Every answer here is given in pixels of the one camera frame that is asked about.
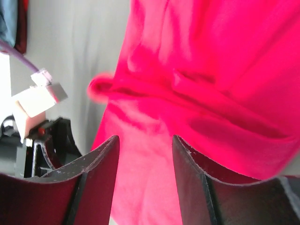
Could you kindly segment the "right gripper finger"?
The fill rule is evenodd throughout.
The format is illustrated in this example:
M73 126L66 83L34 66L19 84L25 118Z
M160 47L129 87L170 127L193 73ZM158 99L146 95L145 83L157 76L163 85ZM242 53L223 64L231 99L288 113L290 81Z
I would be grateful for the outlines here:
M172 155L185 225L297 225L300 179L256 180L204 156L178 135Z

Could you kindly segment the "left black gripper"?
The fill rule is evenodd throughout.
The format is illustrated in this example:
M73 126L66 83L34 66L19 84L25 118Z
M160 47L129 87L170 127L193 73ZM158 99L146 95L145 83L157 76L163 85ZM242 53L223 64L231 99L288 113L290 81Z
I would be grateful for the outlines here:
M69 119L44 120L21 139L14 117L6 117L0 126L1 224L108 224L119 152L114 135L82 156Z

